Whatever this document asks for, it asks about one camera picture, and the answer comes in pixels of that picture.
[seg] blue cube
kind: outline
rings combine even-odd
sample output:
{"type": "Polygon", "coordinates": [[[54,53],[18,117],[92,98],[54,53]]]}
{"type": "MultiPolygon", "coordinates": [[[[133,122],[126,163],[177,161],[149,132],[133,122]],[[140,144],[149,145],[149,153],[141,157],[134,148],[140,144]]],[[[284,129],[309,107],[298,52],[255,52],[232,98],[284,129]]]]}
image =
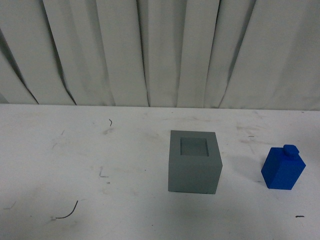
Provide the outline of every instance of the blue cube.
{"type": "Polygon", "coordinates": [[[305,169],[295,145],[272,147],[261,173],[269,189],[291,190],[305,169]]]}

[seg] gray box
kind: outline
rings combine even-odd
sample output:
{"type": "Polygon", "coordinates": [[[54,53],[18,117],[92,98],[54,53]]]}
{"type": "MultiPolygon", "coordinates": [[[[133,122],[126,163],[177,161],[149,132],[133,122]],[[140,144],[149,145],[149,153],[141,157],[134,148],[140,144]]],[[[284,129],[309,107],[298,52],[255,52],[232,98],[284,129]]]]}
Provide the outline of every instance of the gray box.
{"type": "Polygon", "coordinates": [[[171,131],[169,192],[215,194],[221,170],[215,132],[171,131]]]}

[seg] white table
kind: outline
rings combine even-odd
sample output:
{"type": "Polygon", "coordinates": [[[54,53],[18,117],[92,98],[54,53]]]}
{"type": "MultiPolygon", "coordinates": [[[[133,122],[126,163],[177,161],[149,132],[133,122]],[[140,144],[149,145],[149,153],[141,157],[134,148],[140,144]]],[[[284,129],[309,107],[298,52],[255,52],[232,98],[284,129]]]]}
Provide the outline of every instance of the white table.
{"type": "Polygon", "coordinates": [[[1,240],[320,239],[320,112],[2,104],[0,132],[1,240]],[[168,192],[170,130],[216,132],[215,195],[168,192]],[[284,144],[306,168],[268,189],[284,144]]]}

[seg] scuff mark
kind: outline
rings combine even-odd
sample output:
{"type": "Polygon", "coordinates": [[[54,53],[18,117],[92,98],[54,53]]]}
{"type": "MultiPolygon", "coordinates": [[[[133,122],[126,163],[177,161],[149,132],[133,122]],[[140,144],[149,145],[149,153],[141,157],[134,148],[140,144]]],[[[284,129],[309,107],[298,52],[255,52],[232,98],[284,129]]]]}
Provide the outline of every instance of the scuff mark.
{"type": "Polygon", "coordinates": [[[134,188],[131,189],[131,192],[132,192],[132,195],[135,197],[139,195],[139,192],[136,191],[134,188]]]}
{"type": "Polygon", "coordinates": [[[243,143],[243,144],[266,144],[266,145],[274,145],[274,143],[272,143],[272,142],[257,141],[257,140],[254,140],[254,139],[251,139],[251,140],[241,139],[241,140],[239,140],[239,142],[240,142],[240,143],[243,143]]]}
{"type": "Polygon", "coordinates": [[[213,122],[212,120],[209,119],[200,119],[197,118],[195,116],[192,117],[177,117],[177,118],[163,118],[163,121],[201,121],[201,122],[205,122],[205,123],[210,123],[213,122]]]}
{"type": "Polygon", "coordinates": [[[103,169],[104,169],[104,168],[101,166],[101,167],[100,167],[99,177],[100,177],[100,178],[108,178],[108,176],[102,176],[102,175],[101,175],[103,169]]]}
{"type": "Polygon", "coordinates": [[[261,129],[266,130],[265,127],[258,126],[258,125],[257,126],[241,126],[241,125],[237,125],[236,129],[238,131],[241,131],[241,130],[243,130],[243,131],[260,131],[261,129]]]}
{"type": "Polygon", "coordinates": [[[253,113],[256,114],[261,120],[263,119],[263,116],[261,116],[256,110],[253,110],[253,113]]]}
{"type": "Polygon", "coordinates": [[[107,130],[104,130],[104,131],[102,132],[102,134],[103,134],[103,135],[107,135],[107,134],[112,133],[113,131],[114,131],[114,128],[109,128],[109,129],[107,129],[107,130]]]}
{"type": "Polygon", "coordinates": [[[11,207],[6,207],[6,208],[4,208],[3,210],[10,210],[10,209],[12,209],[12,208],[15,206],[16,202],[17,202],[17,201],[15,201],[15,202],[11,205],[11,207]]]}

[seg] black scratch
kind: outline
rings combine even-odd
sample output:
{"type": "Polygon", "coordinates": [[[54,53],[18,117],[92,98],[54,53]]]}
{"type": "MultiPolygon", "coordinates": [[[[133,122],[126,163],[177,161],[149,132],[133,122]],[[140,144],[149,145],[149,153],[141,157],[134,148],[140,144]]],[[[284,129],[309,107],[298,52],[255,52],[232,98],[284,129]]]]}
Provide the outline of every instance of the black scratch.
{"type": "Polygon", "coordinates": [[[101,176],[102,169],[104,169],[104,168],[101,166],[101,167],[100,167],[99,177],[100,177],[100,178],[108,178],[108,176],[101,176]]]}
{"type": "Polygon", "coordinates": [[[78,204],[78,200],[76,201],[76,203],[75,203],[75,205],[74,205],[74,208],[73,208],[72,212],[70,212],[70,214],[68,214],[67,216],[63,216],[63,217],[56,217],[55,219],[65,219],[65,218],[69,217],[71,214],[74,213],[77,204],[78,204]]]}
{"type": "Polygon", "coordinates": [[[10,210],[10,209],[12,209],[12,208],[15,206],[16,202],[17,202],[17,201],[15,201],[15,202],[12,204],[11,207],[6,207],[6,208],[4,208],[3,210],[10,210]]]}

